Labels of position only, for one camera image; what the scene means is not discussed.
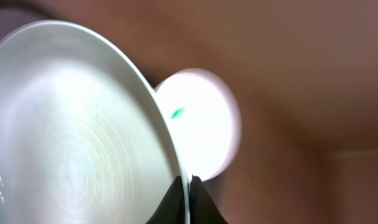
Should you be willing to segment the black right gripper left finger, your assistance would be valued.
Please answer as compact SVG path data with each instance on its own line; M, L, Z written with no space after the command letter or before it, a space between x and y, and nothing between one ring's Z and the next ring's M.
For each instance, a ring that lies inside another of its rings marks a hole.
M146 224L184 224L185 201L182 178L174 178L162 201Z

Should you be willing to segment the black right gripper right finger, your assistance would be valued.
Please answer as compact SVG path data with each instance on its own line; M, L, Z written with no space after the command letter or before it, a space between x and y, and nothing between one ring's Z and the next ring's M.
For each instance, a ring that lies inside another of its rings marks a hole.
M197 176L190 182L189 206L191 224L228 224Z

